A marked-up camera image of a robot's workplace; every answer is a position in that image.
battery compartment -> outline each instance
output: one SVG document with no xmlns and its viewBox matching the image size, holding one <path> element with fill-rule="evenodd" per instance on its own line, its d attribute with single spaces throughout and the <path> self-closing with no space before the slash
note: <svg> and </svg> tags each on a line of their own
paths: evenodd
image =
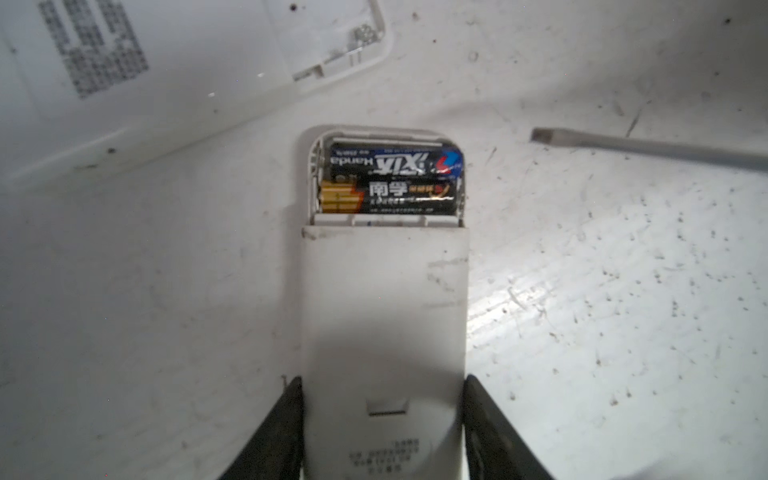
<svg viewBox="0 0 768 480">
<path fill-rule="evenodd" d="M 320 203 L 321 183 L 327 180 L 329 149 L 334 143 L 392 145 L 393 147 L 458 147 L 431 131 L 392 128 L 339 127 L 320 135 L 309 156 L 308 214 L 310 225 L 348 227 L 463 227 L 465 168 L 456 180 L 456 210 L 453 215 L 327 214 Z"/>
</svg>

battery label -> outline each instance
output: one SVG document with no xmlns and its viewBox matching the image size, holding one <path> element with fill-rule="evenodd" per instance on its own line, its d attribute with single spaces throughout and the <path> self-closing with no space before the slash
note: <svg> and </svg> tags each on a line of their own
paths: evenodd
<svg viewBox="0 0 768 480">
<path fill-rule="evenodd" d="M 464 157 L 452 147 L 333 144 L 328 164 L 329 178 L 337 182 L 379 175 L 455 180 Z"/>
<path fill-rule="evenodd" d="M 372 177 L 357 182 L 323 181 L 320 206 L 326 214 L 452 215 L 457 183 L 453 180 Z"/>
</svg>

black battery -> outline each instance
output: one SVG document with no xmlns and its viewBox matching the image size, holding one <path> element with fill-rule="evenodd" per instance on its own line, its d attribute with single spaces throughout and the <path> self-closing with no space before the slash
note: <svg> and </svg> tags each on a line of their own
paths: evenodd
<svg viewBox="0 0 768 480">
<path fill-rule="evenodd" d="M 346 182 L 392 176 L 457 180 L 464 170 L 462 152 L 448 145 L 388 145 L 336 142 L 329 148 L 327 180 Z"/>
<path fill-rule="evenodd" d="M 453 215 L 457 198 L 458 181 L 411 177 L 325 180 L 319 192 L 325 214 Z"/>
</svg>

white table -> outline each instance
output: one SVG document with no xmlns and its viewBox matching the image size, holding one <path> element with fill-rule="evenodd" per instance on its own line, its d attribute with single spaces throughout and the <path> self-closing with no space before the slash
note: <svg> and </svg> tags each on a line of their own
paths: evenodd
<svg viewBox="0 0 768 480">
<path fill-rule="evenodd" d="M 633 137 L 768 151 L 766 7 L 727 3 L 389 2 L 385 64 L 2 198 L 0 477 L 223 471 L 298 371 L 301 141 L 336 123 L 463 148 L 467 369 L 553 475 L 767 477 L 766 175 L 528 143 L 639 115 Z"/>
</svg>

white plastic device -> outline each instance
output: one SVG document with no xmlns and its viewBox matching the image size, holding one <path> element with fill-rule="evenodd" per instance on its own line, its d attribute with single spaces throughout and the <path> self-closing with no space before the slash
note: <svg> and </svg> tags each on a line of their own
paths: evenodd
<svg viewBox="0 0 768 480">
<path fill-rule="evenodd" d="M 0 187 L 69 190 L 374 65 L 378 0 L 4 0 Z"/>
<path fill-rule="evenodd" d="M 340 137 L 450 143 L 428 131 L 345 127 L 313 145 L 301 259 L 305 476 L 458 478 L 469 254 L 462 204 L 444 217 L 321 213 L 325 149 Z"/>
</svg>

